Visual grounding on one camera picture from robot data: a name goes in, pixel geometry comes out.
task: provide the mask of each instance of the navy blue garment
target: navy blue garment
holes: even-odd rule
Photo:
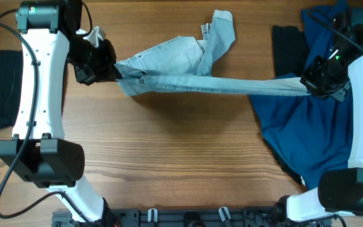
[[[348,8],[346,1],[335,6],[318,6],[331,18]],[[319,19],[327,20],[314,14]],[[317,56],[324,57],[332,34],[302,11],[305,37],[310,53],[306,67]],[[278,78],[296,77],[290,73]],[[297,174],[307,188],[318,186],[327,170],[347,168],[352,145],[352,95],[342,103],[313,96],[286,97],[251,95],[260,119],[264,140]]]

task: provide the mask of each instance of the black cable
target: black cable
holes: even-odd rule
[[[317,219],[310,219],[310,220],[307,220],[307,221],[301,221],[301,222],[295,223],[295,224],[293,224],[293,225],[291,225],[289,227],[306,226],[307,224],[310,224],[310,223],[319,222],[319,221],[326,221],[326,220],[329,220],[329,219],[334,219],[334,220],[339,219],[340,222],[341,222],[341,225],[343,227],[347,227],[347,224],[345,224],[345,221],[344,221],[343,217],[341,217],[338,214],[333,214],[331,216],[327,216],[327,217],[324,217],[324,218],[317,218]]]
[[[347,41],[348,43],[350,43],[351,45],[353,45],[355,48],[357,48],[359,51],[361,51],[363,53],[363,48],[360,45],[358,45],[357,43],[355,43],[354,41],[352,41],[350,38],[348,38],[345,35],[343,35],[341,32],[335,30],[330,25],[326,24],[325,22],[319,20],[317,17],[313,16],[312,15],[312,12],[313,11],[314,12],[317,12],[317,13],[323,15],[324,17],[327,17],[328,18],[328,16],[326,14],[324,14],[324,12],[312,8],[312,9],[309,9],[308,10],[308,15],[309,15],[310,18],[312,18],[312,20],[314,20],[315,22],[319,23],[321,26],[325,27],[327,30],[335,33],[339,37],[343,38],[345,41]]]
[[[10,13],[15,13],[17,10],[18,9],[11,9],[11,10],[8,10],[7,12],[2,13],[0,15],[0,19],[3,18],[4,16],[10,14]],[[33,97],[32,97],[32,107],[30,109],[30,115],[29,115],[29,121],[28,121],[29,122],[28,130],[26,132],[25,139],[23,140],[23,143],[22,143],[22,145],[21,145],[21,147],[19,149],[18,154],[15,156],[15,159],[13,160],[11,166],[9,167],[8,171],[5,174],[5,177],[3,178],[3,181],[0,184],[0,200],[1,200],[1,195],[2,195],[2,192],[3,192],[4,188],[5,188],[5,185],[8,182],[8,179],[11,176],[14,168],[16,167],[19,160],[21,159],[21,157],[23,155],[23,152],[25,151],[26,145],[29,142],[30,134],[32,133],[33,122],[35,120],[35,111],[36,111],[37,93],[38,93],[38,69],[37,69],[38,61],[37,61],[37,58],[36,58],[36,55],[35,55],[33,49],[30,47],[29,43],[18,32],[16,32],[11,27],[9,27],[8,25],[5,25],[4,23],[1,23],[1,22],[0,22],[0,26],[7,29],[8,31],[10,31],[25,46],[25,48],[27,49],[27,51],[30,54],[30,57],[32,58],[32,65],[33,65],[33,70],[34,70]],[[65,194],[65,192],[51,192],[51,193],[48,193],[45,196],[38,199],[36,202],[30,204],[30,206],[24,208],[23,210],[21,210],[19,212],[15,212],[13,214],[2,214],[0,212],[0,218],[9,219],[9,218],[17,217],[17,216],[29,211],[31,208],[35,207],[37,204],[41,203],[42,201],[44,201],[45,199],[47,199],[51,195],[57,195],[57,194],[61,195],[82,219],[84,219],[88,224],[92,225],[90,223],[90,221],[85,217],[85,215],[83,215],[83,213],[69,199],[69,197]]]
[[[88,7],[86,6],[86,4],[84,2],[82,2],[82,5],[85,7],[86,12],[88,13],[88,18],[89,18],[89,24],[90,24],[90,29],[87,33],[80,35],[81,37],[87,37],[88,35],[90,35],[90,33],[92,32],[93,29],[93,25],[92,25],[92,16],[91,13],[89,12]]]

